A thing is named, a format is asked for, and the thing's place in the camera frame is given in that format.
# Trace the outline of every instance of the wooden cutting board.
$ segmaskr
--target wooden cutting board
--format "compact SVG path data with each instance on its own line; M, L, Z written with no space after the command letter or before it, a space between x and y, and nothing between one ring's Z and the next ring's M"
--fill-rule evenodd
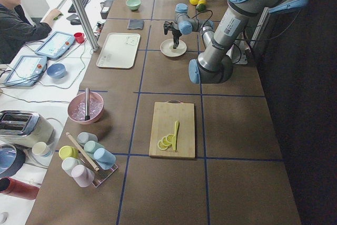
M158 141L168 135L174 134L174 122L179 121L177 134L177 150L172 147L160 150ZM150 156L168 158L195 158L195 127L194 104L181 102L155 102L152 120Z

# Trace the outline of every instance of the yellow knife handle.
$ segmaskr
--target yellow knife handle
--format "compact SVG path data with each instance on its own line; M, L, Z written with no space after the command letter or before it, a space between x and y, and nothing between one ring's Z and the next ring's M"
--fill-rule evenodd
M178 134L179 121L174 122L174 135Z
M174 135L172 137L172 149L174 151L177 150L177 134L179 129L179 121L174 122Z

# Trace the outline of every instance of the blue bowl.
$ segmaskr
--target blue bowl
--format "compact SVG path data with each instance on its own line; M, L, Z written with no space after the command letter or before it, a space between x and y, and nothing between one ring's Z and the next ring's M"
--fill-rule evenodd
M13 176L24 164L26 155L14 145L0 145L0 178Z
M65 75L65 66L62 63L55 63L47 69L47 74L54 79L61 79Z

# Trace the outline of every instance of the black jacket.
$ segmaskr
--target black jacket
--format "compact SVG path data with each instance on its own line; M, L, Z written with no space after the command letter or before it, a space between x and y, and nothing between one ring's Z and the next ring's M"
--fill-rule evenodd
M26 42L46 38L51 30L47 23L32 26L20 5L15 11L0 5L0 64L11 63Z

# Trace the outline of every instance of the wooden stick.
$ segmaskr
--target wooden stick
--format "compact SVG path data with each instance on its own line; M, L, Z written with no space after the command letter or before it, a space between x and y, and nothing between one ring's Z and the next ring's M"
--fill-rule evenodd
M91 159L91 157L82 149L82 147L79 145L79 143L73 138L73 136L66 132L66 136L73 142L73 144L78 148L78 150L82 153L84 158L90 163L90 165L94 168L95 171L98 171L100 167Z

